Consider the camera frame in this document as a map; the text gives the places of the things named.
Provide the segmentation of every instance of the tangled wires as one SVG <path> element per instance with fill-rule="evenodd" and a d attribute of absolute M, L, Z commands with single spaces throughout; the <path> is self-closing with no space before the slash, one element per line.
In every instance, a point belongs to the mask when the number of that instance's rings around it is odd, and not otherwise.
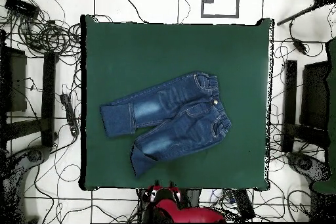
<path fill-rule="evenodd" d="M 23 44 L 39 54 L 53 51 L 60 56 L 74 55 L 74 48 L 79 48 L 75 46 L 80 42 L 78 31 L 79 24 L 67 29 L 57 25 L 55 20 L 36 22 L 22 18 L 18 25 L 18 35 Z"/>

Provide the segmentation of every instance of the jeans waistband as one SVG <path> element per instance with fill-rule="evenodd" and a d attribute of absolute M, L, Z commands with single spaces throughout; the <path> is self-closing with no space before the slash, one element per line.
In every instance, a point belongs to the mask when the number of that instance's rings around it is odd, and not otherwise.
<path fill-rule="evenodd" d="M 219 96 L 219 86 L 217 76 L 210 76 L 204 72 L 196 72 L 198 76 L 204 76 L 206 78 L 205 90 L 210 93 L 210 99 L 213 102 L 214 107 L 218 110 L 219 114 L 224 112 L 224 106 L 222 105 L 221 98 Z"/>
<path fill-rule="evenodd" d="M 217 76 L 210 76 L 205 74 L 204 72 L 197 72 L 198 76 L 204 76 L 206 78 L 205 89 L 210 94 L 211 102 L 213 106 L 217 109 L 219 113 L 218 121 L 223 124 L 224 129 L 221 131 L 223 135 L 225 135 L 231 127 L 231 122 L 228 119 L 224 111 L 224 106 L 222 105 L 222 101 L 219 95 L 219 84 Z"/>

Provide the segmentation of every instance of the plug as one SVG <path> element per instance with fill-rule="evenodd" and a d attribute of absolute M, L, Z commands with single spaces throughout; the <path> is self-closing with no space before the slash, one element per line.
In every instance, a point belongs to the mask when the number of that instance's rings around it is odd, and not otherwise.
<path fill-rule="evenodd" d="M 67 104 L 69 102 L 68 95 L 67 94 L 61 94 L 60 95 L 60 103 L 63 105 Z"/>
<path fill-rule="evenodd" d="M 302 54 L 307 54 L 307 49 L 306 47 L 303 45 L 302 41 L 299 41 L 298 39 L 296 39 L 293 42 L 294 47 L 298 50 L 298 52 L 302 53 Z"/>

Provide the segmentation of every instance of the black border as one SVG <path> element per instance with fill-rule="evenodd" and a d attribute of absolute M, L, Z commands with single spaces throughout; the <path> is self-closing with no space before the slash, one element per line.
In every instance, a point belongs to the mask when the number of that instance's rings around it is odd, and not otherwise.
<path fill-rule="evenodd" d="M 81 105 L 82 105 L 82 111 L 81 111 L 81 175 L 79 177 L 79 187 L 82 190 L 87 191 L 93 191 L 98 189 L 99 187 L 90 187 L 88 189 L 85 186 L 85 178 L 86 178 L 86 167 L 87 167 L 87 148 L 86 148 L 86 116 L 87 116 L 87 51 L 86 51 L 86 39 L 87 39 L 87 28 L 86 28 L 86 14 L 82 14 L 80 18 L 80 24 L 81 24 Z M 272 84 L 273 84 L 273 56 L 274 56 L 274 26 L 275 22 L 274 19 L 271 18 L 261 18 L 258 20 L 258 22 L 255 25 L 244 25 L 244 24 L 235 24 L 237 26 L 245 26 L 245 27 L 257 27 L 260 26 L 261 23 L 264 20 L 270 20 L 270 28 L 268 33 L 268 41 L 269 41 L 269 72 L 268 72 L 268 98 L 266 103 L 266 154 L 264 157 L 264 163 L 265 163 L 265 169 L 264 169 L 264 180 L 267 183 L 267 189 L 270 188 L 270 181 L 268 180 L 268 170 L 269 170 L 269 163 L 270 163 L 270 115 L 271 115 L 271 102 L 272 102 Z M 154 25 L 165 25 L 164 23 L 151 23 Z M 185 24 L 185 25 L 212 25 L 213 24 Z M 104 187 L 104 188 L 115 188 L 115 189 L 134 189 L 134 187 Z M 255 189 L 256 191 L 265 191 L 265 190 L 259 190 L 258 188 L 251 187 L 250 189 Z"/>
<path fill-rule="evenodd" d="M 81 175 L 78 185 L 82 190 L 88 190 L 85 187 L 85 178 L 87 175 L 87 23 L 86 15 L 82 14 L 80 18 L 81 24 Z"/>

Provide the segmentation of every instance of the jeans cuff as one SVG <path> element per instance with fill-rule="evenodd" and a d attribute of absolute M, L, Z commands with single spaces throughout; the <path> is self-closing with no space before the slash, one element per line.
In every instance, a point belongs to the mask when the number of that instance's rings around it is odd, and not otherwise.
<path fill-rule="evenodd" d="M 100 107 L 100 113 L 108 137 L 116 137 L 135 132 L 133 104 L 106 105 Z"/>

